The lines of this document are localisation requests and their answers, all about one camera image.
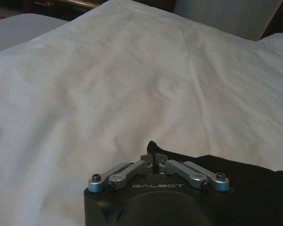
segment white blanket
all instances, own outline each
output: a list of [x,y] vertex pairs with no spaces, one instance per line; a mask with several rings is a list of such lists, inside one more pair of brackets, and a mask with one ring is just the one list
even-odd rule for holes
[[111,0],[0,52],[0,226],[83,226],[90,175],[150,140],[283,170],[283,35]]

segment white bedsheet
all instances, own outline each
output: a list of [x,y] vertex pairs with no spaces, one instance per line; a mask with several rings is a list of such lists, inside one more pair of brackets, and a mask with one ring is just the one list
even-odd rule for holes
[[111,0],[0,52],[0,226],[83,226],[90,175],[150,140],[283,170],[282,43]]

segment bolt head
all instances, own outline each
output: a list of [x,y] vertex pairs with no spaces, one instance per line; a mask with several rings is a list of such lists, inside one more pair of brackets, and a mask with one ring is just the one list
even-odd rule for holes
[[225,174],[224,173],[216,173],[216,179],[223,181],[225,180]]
[[101,180],[101,176],[100,174],[96,173],[96,174],[93,174],[92,177],[91,177],[92,181],[94,182],[98,182]]
[[203,180],[201,185],[200,185],[201,189],[203,190],[208,190],[210,188],[210,183],[208,180]]
[[109,190],[114,190],[114,189],[115,189],[115,184],[112,183],[112,182],[108,182],[108,183],[107,183],[107,188],[108,188]]

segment dark wooden furniture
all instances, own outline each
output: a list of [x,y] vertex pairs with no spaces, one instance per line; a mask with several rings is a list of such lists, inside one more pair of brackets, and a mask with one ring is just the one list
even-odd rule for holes
[[[38,13],[63,20],[72,20],[106,1],[107,0],[23,0],[23,3],[25,12],[27,13]],[[174,11],[176,3],[176,0],[135,1],[169,12]]]

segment bed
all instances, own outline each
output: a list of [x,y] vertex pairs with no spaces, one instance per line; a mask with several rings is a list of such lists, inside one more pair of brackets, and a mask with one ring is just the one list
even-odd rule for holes
[[0,226],[83,226],[90,175],[150,140],[283,170],[283,34],[110,0],[0,52]]

